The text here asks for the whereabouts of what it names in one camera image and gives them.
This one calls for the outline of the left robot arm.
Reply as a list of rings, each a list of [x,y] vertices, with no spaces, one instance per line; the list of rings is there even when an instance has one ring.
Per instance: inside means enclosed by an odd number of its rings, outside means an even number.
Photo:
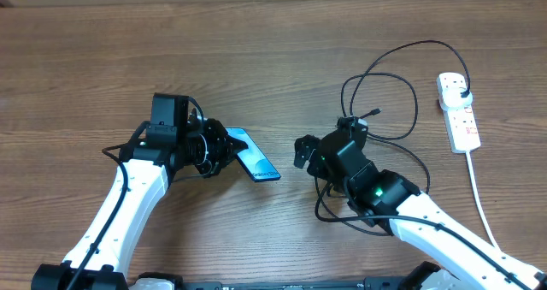
[[[176,173],[193,165],[198,178],[215,176],[247,147],[206,118],[194,98],[155,94],[150,119],[125,144],[102,150],[117,170],[91,226],[61,263],[38,267],[31,287],[126,289],[136,244]]]

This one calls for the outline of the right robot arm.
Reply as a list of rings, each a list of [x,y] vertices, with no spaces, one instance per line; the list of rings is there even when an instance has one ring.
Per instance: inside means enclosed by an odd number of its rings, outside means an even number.
[[[365,127],[339,128],[295,142],[294,164],[345,195],[355,221],[378,225],[433,258],[472,289],[544,289],[546,274],[489,245],[446,214],[420,188],[377,170],[362,149]]]

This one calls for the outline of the blue Samsung Galaxy smartphone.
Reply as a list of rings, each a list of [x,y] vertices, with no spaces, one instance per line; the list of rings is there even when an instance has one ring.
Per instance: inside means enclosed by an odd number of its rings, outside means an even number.
[[[227,127],[228,135],[242,140],[248,148],[239,152],[237,159],[254,182],[278,181],[280,173],[268,160],[248,133],[240,127]]]

